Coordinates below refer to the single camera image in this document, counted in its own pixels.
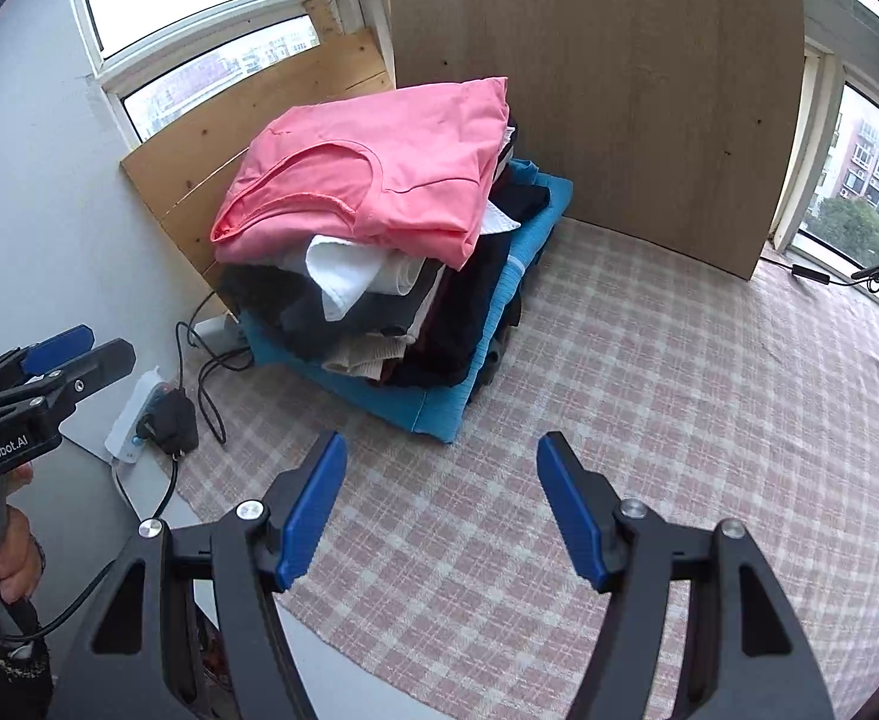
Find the pink plaid table cloth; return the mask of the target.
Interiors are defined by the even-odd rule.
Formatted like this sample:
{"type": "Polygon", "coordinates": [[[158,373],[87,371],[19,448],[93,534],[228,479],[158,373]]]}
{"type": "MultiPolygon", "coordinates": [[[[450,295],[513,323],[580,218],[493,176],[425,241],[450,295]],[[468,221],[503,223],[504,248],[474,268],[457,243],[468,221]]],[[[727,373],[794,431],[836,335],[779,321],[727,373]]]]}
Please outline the pink plaid table cloth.
{"type": "Polygon", "coordinates": [[[213,520],[335,429],[348,475],[284,607],[455,718],[558,718],[607,602],[571,567],[535,449],[565,434],[672,522],[747,525],[839,717],[879,686],[879,305],[760,265],[750,280],[561,221],[503,366],[451,444],[283,367],[220,374],[224,442],[179,491],[213,520]]]}

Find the black folded garment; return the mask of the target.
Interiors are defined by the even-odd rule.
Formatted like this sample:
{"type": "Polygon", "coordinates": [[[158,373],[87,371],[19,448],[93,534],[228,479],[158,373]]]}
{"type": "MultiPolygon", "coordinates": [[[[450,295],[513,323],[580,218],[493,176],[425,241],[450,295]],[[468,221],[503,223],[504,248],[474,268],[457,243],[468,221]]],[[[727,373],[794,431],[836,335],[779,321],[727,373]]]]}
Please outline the black folded garment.
{"type": "Polygon", "coordinates": [[[261,328],[265,346],[295,361],[386,387],[454,387],[475,359],[511,245],[550,201],[548,190],[515,177],[513,151],[506,145],[499,154],[491,208],[515,226],[478,239],[459,270],[414,263],[407,293],[373,284],[340,320],[323,315],[320,288],[292,263],[229,265],[223,293],[245,328],[261,328]]]}

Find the brown wooden board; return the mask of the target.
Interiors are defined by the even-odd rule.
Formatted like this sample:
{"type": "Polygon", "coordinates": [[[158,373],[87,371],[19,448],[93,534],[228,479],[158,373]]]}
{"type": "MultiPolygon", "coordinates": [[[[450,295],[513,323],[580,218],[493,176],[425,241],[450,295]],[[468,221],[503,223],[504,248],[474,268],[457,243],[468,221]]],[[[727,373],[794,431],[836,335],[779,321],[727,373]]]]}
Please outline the brown wooden board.
{"type": "Polygon", "coordinates": [[[786,177],[802,0],[391,0],[402,85],[501,76],[571,215],[750,278],[786,177]]]}

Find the white folded garment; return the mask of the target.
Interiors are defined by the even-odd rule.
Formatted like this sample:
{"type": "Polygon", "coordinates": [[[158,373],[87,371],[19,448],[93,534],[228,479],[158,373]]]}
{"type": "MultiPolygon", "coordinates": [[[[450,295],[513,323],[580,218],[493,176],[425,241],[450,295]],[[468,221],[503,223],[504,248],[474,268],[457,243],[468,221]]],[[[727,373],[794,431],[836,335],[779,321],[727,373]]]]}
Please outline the white folded garment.
{"type": "MultiPolygon", "coordinates": [[[[309,327],[335,328],[366,296],[405,298],[430,263],[398,249],[358,244],[330,236],[314,236],[306,244],[278,254],[275,265],[306,278],[319,290],[319,307],[302,309],[309,327]]],[[[433,260],[444,270],[442,260],[433,260]]]]}

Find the beige folded garment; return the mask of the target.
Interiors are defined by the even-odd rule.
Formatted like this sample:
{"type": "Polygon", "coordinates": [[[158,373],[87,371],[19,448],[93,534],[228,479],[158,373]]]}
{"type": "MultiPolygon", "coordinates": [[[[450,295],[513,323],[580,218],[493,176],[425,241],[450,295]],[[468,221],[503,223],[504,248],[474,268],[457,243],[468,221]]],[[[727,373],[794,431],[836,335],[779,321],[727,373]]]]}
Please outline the beige folded garment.
{"type": "Polygon", "coordinates": [[[414,343],[407,335],[384,337],[373,333],[344,338],[323,358],[322,369],[341,376],[379,380],[387,362],[402,359],[414,343]]]}

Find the light plywood board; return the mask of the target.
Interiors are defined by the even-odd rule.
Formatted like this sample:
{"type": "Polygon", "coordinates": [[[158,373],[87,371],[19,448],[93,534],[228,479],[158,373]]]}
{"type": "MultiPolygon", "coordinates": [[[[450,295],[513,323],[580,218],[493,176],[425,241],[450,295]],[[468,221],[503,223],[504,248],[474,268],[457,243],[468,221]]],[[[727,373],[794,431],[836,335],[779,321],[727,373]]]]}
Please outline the light plywood board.
{"type": "Polygon", "coordinates": [[[330,0],[309,0],[319,43],[215,94],[148,138],[122,169],[149,213],[210,286],[221,278],[210,229],[249,143],[293,106],[392,87],[374,32],[341,31],[330,0]]]}

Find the white power strip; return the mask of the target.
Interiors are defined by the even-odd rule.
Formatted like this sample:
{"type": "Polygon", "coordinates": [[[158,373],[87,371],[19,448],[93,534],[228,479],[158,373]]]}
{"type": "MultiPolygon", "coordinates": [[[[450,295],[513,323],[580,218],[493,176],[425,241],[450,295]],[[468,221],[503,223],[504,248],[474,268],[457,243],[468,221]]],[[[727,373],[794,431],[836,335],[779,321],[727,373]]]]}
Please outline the white power strip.
{"type": "Polygon", "coordinates": [[[201,322],[195,322],[195,317],[192,317],[190,322],[176,323],[174,341],[177,349],[176,375],[166,377],[161,371],[161,367],[156,366],[146,371],[137,380],[127,403],[120,411],[114,421],[114,426],[110,428],[110,433],[104,440],[104,447],[110,455],[110,460],[135,465],[147,445],[158,449],[148,440],[138,439],[137,422],[145,414],[146,407],[151,403],[151,400],[159,394],[179,387],[188,396],[187,380],[185,380],[185,348],[198,349],[206,356],[202,366],[199,367],[197,380],[195,380],[195,397],[197,399],[192,400],[188,397],[194,403],[195,416],[201,416],[205,420],[206,427],[210,429],[213,437],[220,444],[226,440],[223,418],[218,411],[218,406],[208,395],[205,385],[213,372],[220,369],[242,372],[252,364],[249,344],[245,343],[238,322],[231,312],[224,312],[213,319],[201,322]]]}

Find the pink t-shirt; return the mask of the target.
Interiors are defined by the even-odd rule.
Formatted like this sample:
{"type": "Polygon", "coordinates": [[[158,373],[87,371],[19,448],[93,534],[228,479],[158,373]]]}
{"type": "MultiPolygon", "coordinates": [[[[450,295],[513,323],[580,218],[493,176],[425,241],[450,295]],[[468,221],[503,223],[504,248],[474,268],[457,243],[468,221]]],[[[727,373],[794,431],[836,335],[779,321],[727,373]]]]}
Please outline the pink t-shirt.
{"type": "Polygon", "coordinates": [[[330,236],[459,270],[508,122],[504,76],[293,107],[250,142],[210,229],[216,260],[330,236]]]}

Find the blue folded sweater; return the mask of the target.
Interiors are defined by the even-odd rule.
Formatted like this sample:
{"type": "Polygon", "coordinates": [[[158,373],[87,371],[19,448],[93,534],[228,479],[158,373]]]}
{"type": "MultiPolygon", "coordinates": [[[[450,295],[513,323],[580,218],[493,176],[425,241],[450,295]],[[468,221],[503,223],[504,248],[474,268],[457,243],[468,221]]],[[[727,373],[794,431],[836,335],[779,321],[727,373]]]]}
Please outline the blue folded sweater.
{"type": "Polygon", "coordinates": [[[473,390],[487,382],[483,367],[491,362],[496,332],[519,312],[519,294],[526,273],[537,265],[556,223],[571,202],[572,183],[545,174],[532,161],[511,161],[508,172],[510,188],[537,188],[548,203],[538,215],[509,234],[508,249],[494,257],[486,277],[455,293],[454,307],[464,320],[451,323],[444,338],[460,348],[446,356],[451,369],[442,376],[441,385],[387,387],[324,371],[317,364],[295,359],[281,346],[267,323],[244,314],[241,328],[257,366],[283,364],[299,377],[407,433],[431,436],[444,444],[454,442],[473,390]]]}

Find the black power adapter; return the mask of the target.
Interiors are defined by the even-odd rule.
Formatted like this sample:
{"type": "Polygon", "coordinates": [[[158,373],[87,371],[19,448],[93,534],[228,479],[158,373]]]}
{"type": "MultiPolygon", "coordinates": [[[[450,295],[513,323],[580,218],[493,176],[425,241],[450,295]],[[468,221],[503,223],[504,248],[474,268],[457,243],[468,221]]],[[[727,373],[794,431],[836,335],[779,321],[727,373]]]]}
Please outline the black power adapter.
{"type": "Polygon", "coordinates": [[[138,439],[148,440],[172,460],[181,460],[199,447],[195,406],[182,388],[151,400],[137,422],[138,439]]]}

